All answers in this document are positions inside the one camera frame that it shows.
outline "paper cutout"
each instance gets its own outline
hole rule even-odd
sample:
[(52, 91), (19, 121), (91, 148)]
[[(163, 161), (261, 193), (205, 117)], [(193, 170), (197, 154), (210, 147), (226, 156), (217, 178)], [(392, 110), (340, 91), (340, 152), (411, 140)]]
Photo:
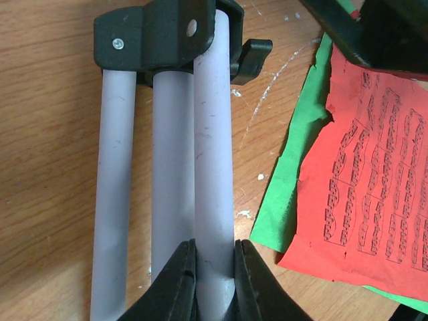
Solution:
[(428, 300), (428, 92), (336, 49), (322, 129), (300, 169), (280, 265)]

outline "wooden table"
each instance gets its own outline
hole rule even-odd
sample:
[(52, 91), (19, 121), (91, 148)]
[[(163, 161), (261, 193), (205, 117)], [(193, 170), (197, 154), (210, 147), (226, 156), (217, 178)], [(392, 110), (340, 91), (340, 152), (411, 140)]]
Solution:
[[(247, 238), (321, 32), (298, 0), (239, 2), (244, 38), (274, 42), (261, 76), (232, 94), (235, 234)], [(0, 1), (0, 320), (88, 320), (101, 98), (92, 22), (143, 3)], [(128, 305), (150, 284), (151, 102), (151, 90), (139, 88)], [(279, 268), (276, 253), (257, 248), (315, 320), (387, 320), (397, 307)]]

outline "gray metal tube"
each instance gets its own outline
hole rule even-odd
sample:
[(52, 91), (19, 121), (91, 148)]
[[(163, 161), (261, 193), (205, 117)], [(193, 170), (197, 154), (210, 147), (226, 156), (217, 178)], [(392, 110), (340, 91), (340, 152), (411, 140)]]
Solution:
[(135, 72), (104, 70), (91, 321), (116, 321), (126, 308), (135, 87)]

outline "black plastic bracket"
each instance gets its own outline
hole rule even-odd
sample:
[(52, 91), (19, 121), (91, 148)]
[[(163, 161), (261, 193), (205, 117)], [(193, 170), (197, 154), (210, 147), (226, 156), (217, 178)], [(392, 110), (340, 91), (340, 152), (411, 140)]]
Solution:
[[(157, 72), (193, 72), (193, 60), (213, 42), (216, 9), (229, 16), (231, 82), (245, 84), (259, 75), (272, 42), (242, 46), (244, 12), (234, 0), (154, 0), (107, 12), (94, 21), (94, 60), (103, 70), (135, 71), (150, 87)], [(196, 32), (189, 35), (191, 21)]]

